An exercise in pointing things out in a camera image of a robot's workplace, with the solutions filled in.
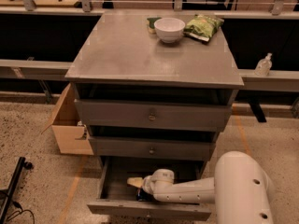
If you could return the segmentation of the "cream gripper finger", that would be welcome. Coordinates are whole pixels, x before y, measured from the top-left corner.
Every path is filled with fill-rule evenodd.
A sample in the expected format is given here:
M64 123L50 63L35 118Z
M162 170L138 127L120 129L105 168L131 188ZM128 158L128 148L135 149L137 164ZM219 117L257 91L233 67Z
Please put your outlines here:
M136 188L141 188L143 185L142 177L129 177L127 179L127 184Z

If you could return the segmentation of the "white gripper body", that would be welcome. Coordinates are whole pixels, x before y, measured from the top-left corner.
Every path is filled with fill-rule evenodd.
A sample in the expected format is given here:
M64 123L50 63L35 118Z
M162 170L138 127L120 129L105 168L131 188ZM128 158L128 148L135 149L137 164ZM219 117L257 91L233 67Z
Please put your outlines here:
M152 195L154 191L154 182L152 181L152 176L148 175L146 176L142 181L142 189Z

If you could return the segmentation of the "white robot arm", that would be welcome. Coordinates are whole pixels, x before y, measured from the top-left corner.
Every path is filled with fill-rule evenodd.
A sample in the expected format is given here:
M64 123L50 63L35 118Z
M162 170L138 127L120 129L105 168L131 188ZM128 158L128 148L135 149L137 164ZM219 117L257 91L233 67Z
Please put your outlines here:
M212 177L174 182L174 172L158 169L152 175L130 177L127 184L143 189L164 203L214 203L217 224L274 224L270 207L273 181L251 156L238 151L223 154Z

